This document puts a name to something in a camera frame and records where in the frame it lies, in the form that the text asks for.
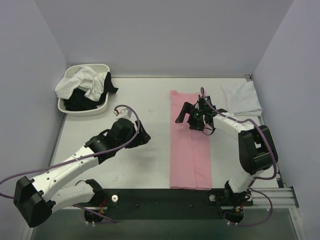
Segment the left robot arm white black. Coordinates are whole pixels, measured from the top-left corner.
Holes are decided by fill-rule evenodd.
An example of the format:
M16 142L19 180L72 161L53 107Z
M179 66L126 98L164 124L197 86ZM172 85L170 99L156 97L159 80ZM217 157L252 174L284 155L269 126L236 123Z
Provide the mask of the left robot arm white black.
M103 188L94 179L75 186L66 185L85 171L102 164L121 148L145 145L150 135L137 120L119 118L111 129L93 136L61 166L53 167L38 176L26 176L16 182L13 203L30 228L44 223L54 212L80 203L92 206L105 197Z

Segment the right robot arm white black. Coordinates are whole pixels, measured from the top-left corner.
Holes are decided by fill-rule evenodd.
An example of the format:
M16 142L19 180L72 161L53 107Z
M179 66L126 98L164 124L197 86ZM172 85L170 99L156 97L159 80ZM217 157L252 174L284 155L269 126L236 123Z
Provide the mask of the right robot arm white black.
M247 191L255 181L270 181L277 176L278 154L266 125L257 125L252 119L237 119L225 109L212 105L209 96L198 96L196 103L184 102L175 124L187 124L192 131L204 132L206 126L220 130L238 143L240 168L226 182L225 188L234 195Z

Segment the white plastic basket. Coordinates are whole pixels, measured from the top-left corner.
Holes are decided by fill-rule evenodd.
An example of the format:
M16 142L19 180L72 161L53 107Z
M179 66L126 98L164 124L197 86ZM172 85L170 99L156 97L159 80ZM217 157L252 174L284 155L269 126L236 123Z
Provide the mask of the white plastic basket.
M109 94L117 91L112 83L110 68L101 63L69 67L55 88L59 111L76 117L103 113Z

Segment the pink t shirt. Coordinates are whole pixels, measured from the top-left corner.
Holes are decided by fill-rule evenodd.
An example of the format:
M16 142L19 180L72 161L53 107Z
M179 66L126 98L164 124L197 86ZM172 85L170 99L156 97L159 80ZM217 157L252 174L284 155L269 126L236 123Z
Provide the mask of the pink t shirt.
M187 122L175 123L185 102L197 102L197 93L170 91L170 170L172 189L212 188L211 142L202 131L191 130Z

